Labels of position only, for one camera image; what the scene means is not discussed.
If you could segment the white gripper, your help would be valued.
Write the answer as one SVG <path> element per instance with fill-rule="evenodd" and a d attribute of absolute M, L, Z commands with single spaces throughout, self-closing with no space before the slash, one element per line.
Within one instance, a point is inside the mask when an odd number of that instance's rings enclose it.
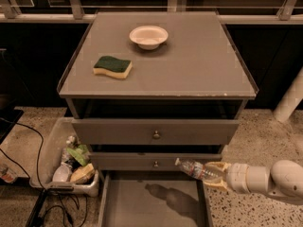
<path fill-rule="evenodd" d="M 208 162 L 205 166 L 212 172 L 226 172 L 226 181 L 222 178 L 216 178 L 212 180 L 204 180 L 204 184 L 207 187 L 217 189 L 220 191 L 227 191 L 228 187 L 239 194 L 249 194 L 248 183 L 246 180 L 247 170 L 249 166 L 247 164 L 232 164 L 226 162 Z"/>

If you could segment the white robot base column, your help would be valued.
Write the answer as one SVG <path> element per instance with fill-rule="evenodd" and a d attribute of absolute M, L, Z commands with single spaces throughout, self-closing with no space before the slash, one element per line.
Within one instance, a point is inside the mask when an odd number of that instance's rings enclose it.
<path fill-rule="evenodd" d="M 300 69 L 291 86 L 274 110 L 277 121 L 286 122 L 303 99 L 303 68 Z"/>

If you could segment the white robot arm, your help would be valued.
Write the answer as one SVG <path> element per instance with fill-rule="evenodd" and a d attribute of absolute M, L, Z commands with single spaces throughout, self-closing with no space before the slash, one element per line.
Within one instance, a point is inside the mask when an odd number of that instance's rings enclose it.
<path fill-rule="evenodd" d="M 206 169 L 215 174 L 204 184 L 221 191 L 238 194 L 261 194 L 269 199 L 293 205 L 303 204 L 303 167 L 290 160 L 266 166 L 210 162 Z"/>

